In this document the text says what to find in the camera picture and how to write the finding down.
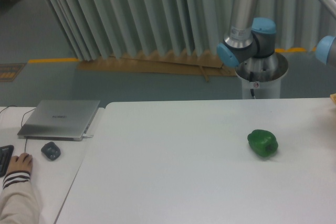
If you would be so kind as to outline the person's hand on mouse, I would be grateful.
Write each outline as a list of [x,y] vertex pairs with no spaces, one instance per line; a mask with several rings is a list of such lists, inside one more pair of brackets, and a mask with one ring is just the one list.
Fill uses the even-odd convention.
[[11,157],[6,175],[31,175],[32,170],[33,156],[21,153],[19,156]]

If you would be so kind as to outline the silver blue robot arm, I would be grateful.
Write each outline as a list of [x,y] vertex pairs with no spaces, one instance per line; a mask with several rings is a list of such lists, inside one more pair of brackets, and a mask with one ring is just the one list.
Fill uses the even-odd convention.
[[[255,18],[258,0],[234,0],[229,30],[217,45],[224,65],[235,68],[248,82],[278,80],[288,71],[288,61],[275,53],[276,24],[263,17]],[[335,0],[320,0],[335,17]],[[316,48],[316,58],[335,67],[335,36],[325,36]]]

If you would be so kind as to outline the cream sleeve forearm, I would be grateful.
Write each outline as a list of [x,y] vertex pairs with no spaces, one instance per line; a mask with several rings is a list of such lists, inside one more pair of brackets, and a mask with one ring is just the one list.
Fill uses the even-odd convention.
[[39,223],[39,214],[30,172],[19,170],[5,175],[1,192],[1,223]]

